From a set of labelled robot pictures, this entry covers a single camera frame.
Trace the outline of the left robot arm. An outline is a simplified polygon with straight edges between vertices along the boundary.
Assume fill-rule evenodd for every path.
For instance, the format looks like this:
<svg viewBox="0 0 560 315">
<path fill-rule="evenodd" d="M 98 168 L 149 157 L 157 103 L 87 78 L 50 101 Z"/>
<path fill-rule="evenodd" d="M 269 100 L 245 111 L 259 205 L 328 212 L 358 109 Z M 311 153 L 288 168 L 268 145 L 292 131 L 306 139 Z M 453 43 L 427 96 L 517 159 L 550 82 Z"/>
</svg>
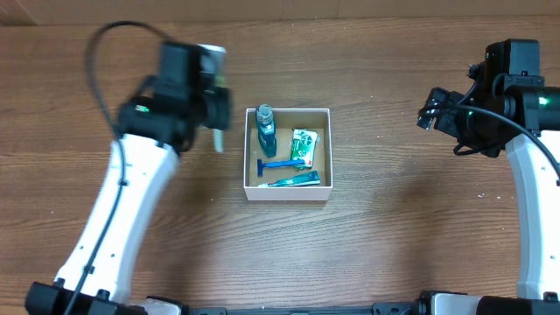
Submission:
<svg viewBox="0 0 560 315">
<path fill-rule="evenodd" d="M 217 151 L 230 125 L 226 49 L 164 42 L 159 71 L 122 105 L 108 169 L 87 224 L 53 283 L 31 285 L 30 314 L 187 314 L 186 304 L 130 300 L 139 249 L 159 198 L 199 126 Z"/>
</svg>

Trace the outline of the green white toothbrush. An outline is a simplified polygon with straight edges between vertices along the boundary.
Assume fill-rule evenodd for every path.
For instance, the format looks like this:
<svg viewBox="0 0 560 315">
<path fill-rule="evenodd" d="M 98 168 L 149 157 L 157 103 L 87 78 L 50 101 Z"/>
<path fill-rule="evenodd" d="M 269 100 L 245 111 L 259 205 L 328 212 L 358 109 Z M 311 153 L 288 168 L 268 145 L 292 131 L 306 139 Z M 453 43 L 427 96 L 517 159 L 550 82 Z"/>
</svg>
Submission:
<svg viewBox="0 0 560 315">
<path fill-rule="evenodd" d="M 224 77 L 219 74 L 216 79 L 216 84 L 221 87 L 224 84 Z M 213 129 L 213 146 L 217 153 L 224 152 L 224 131 L 220 129 Z"/>
</svg>

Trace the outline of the teal mouthwash bottle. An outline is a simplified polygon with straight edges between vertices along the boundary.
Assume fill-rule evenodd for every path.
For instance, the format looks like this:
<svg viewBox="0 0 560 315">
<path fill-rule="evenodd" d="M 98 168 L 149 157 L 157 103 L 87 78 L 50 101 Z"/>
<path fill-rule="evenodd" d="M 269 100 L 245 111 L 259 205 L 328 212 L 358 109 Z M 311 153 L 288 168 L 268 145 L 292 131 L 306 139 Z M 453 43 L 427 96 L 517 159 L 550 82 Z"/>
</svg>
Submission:
<svg viewBox="0 0 560 315">
<path fill-rule="evenodd" d="M 277 130 L 272 107 L 260 105 L 255 112 L 255 121 L 262 151 L 267 158 L 273 158 L 277 154 Z"/>
</svg>

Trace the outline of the green white soap packet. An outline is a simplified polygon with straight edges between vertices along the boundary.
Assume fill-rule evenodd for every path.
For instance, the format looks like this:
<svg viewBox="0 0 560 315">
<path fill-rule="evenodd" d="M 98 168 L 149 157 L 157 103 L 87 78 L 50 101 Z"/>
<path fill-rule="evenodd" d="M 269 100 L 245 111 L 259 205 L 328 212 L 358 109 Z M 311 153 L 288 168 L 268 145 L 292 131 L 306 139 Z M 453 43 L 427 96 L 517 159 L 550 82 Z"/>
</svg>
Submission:
<svg viewBox="0 0 560 315">
<path fill-rule="evenodd" d="M 290 160 L 303 160 L 298 169 L 312 168 L 319 134 L 308 129 L 294 129 L 290 150 Z"/>
</svg>

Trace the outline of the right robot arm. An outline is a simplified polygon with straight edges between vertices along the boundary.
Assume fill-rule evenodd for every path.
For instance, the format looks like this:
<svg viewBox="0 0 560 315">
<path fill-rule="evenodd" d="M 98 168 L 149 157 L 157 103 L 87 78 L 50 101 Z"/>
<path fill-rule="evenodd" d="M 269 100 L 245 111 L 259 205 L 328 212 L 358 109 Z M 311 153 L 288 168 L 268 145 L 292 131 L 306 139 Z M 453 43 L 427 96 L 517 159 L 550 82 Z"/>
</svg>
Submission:
<svg viewBox="0 0 560 315">
<path fill-rule="evenodd" d="M 507 155 L 514 177 L 521 260 L 515 297 L 426 290 L 416 302 L 376 304 L 401 314 L 557 314 L 559 312 L 559 89 L 540 74 L 540 45 L 510 38 L 469 67 L 464 93 L 434 87 L 417 126 L 454 137 L 457 156 Z"/>
</svg>

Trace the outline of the teal toothpaste tube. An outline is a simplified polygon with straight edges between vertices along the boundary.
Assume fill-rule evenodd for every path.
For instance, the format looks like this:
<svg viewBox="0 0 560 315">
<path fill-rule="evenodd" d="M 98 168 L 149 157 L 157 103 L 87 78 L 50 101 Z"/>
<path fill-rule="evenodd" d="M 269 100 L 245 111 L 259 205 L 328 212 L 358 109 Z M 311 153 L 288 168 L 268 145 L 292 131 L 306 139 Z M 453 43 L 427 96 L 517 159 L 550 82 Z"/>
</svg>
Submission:
<svg viewBox="0 0 560 315">
<path fill-rule="evenodd" d="M 318 186 L 320 177 L 317 171 L 302 173 L 291 178 L 283 178 L 272 182 L 258 185 L 258 187 L 299 187 L 299 186 Z"/>
</svg>

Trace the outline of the blue disposable razor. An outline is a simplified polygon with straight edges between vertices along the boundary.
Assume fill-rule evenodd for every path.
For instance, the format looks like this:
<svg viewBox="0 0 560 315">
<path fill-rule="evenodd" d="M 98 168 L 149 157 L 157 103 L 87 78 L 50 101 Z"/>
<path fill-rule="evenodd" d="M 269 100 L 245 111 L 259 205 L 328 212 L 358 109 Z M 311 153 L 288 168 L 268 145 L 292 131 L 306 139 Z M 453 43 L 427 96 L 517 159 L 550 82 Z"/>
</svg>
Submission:
<svg viewBox="0 0 560 315">
<path fill-rule="evenodd" d="M 287 160 L 287 161 L 276 161 L 264 163 L 261 159 L 257 160 L 257 176 L 261 178 L 263 176 L 263 170 L 265 168 L 283 168 L 305 165 L 303 159 Z"/>
</svg>

